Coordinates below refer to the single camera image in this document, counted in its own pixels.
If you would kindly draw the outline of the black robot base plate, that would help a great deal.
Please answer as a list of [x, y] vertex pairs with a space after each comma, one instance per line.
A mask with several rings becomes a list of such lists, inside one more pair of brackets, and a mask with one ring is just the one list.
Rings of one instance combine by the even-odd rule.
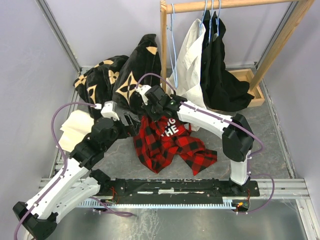
[[143, 195], [191, 195], [213, 197], [247, 198], [259, 197], [258, 183], [248, 180], [243, 186], [231, 180], [208, 179], [123, 179], [110, 180], [97, 194], [99, 197], [122, 197]]

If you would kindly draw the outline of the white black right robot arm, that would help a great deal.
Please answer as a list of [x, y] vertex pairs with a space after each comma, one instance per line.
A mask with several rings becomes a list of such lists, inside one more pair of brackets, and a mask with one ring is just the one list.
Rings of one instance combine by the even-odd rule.
[[159, 122], [162, 117], [174, 118], [183, 123], [203, 128], [222, 140], [222, 150], [230, 159], [229, 189], [236, 196], [248, 189], [248, 158], [254, 143], [254, 134], [241, 114], [223, 115], [202, 108], [184, 97], [168, 95], [158, 85], [136, 88], [147, 115]]

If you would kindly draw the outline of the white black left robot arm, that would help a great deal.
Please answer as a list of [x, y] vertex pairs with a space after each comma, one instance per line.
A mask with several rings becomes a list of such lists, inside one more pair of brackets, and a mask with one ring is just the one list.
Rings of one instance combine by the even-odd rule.
[[112, 116], [97, 120], [45, 187], [27, 202], [19, 201], [13, 206], [19, 224], [36, 240], [47, 239], [58, 223], [84, 200], [110, 191], [111, 178], [93, 167], [116, 140], [139, 133], [140, 121], [128, 113], [124, 117], [125, 123]]

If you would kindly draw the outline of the red black plaid shirt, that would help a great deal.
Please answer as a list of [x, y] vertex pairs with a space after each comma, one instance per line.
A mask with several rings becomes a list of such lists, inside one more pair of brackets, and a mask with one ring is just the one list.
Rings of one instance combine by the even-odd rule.
[[188, 127], [178, 119], [161, 117], [152, 121], [149, 116], [141, 118], [139, 133], [133, 138], [140, 162], [158, 174], [169, 166], [174, 156], [180, 156], [195, 176], [217, 162], [215, 150], [206, 148], [199, 138], [191, 136]]

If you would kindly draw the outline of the light blue hanger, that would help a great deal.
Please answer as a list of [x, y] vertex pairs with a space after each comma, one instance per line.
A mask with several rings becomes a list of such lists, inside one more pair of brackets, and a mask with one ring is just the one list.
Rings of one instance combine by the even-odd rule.
[[170, 64], [171, 64], [173, 80], [174, 80], [174, 87], [175, 89], [177, 89], [178, 88], [178, 71], [177, 71], [177, 51], [176, 51], [175, 35], [174, 35], [175, 7], [173, 3], [171, 4], [171, 7], [172, 7], [172, 13], [170, 14], [170, 27], [167, 27], [167, 29], [171, 33], [173, 54], [171, 53], [171, 49], [169, 48], [169, 56], [170, 56]]

